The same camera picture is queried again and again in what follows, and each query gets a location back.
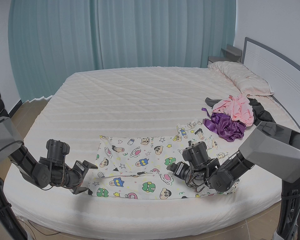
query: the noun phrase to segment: pink fabric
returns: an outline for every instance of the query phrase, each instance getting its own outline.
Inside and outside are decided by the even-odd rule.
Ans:
[[[247,127],[254,122],[253,109],[249,105],[248,98],[240,94],[237,97],[229,96],[214,105],[212,111],[214,113],[225,113],[231,117],[233,121],[243,122]]]

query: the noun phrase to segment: pillowcase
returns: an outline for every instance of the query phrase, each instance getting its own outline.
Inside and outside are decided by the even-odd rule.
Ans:
[[[274,92],[268,82],[239,62],[219,61],[207,66],[228,77],[242,94],[270,96]]]

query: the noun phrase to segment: purple satin clothing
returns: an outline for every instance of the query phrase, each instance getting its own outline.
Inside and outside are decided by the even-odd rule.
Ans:
[[[225,113],[215,113],[209,119],[203,119],[203,124],[212,132],[218,134],[228,142],[233,142],[235,139],[242,138],[246,125],[239,121],[232,121],[231,117]]]

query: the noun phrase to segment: white bed sheet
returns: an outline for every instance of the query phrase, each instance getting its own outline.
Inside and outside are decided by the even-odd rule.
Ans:
[[[175,127],[195,117],[206,97],[222,99],[239,90],[213,69],[143,67],[75,73],[66,79],[35,120],[25,145],[38,160],[48,139],[67,142],[69,166],[94,162],[99,135],[113,137],[173,136]],[[256,97],[279,124],[299,130],[270,97]],[[253,131],[234,143],[235,152]],[[16,215],[45,227],[99,239],[164,239],[196,235],[237,223],[280,200],[281,180],[255,166],[235,194],[175,200],[133,200],[72,195],[63,188],[42,191],[23,180],[11,166],[4,192]]]

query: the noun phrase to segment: wall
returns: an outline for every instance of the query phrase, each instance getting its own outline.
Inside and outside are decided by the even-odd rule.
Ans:
[[[8,113],[20,101],[8,51],[8,15],[10,5],[11,0],[0,0],[0,94]]]
[[[300,65],[300,0],[237,0],[234,46],[243,49],[245,37]]]

